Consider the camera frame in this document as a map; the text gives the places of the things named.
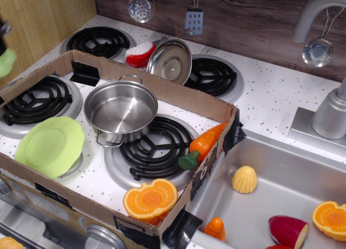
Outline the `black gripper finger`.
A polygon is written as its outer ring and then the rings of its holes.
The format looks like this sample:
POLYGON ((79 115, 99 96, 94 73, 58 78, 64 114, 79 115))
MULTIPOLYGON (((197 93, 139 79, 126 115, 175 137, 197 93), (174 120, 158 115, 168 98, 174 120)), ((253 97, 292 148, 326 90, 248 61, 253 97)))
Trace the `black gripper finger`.
POLYGON ((12 30, 12 26, 9 22, 6 22, 0 18, 0 56, 2 56, 8 49, 4 36, 9 34, 12 30))

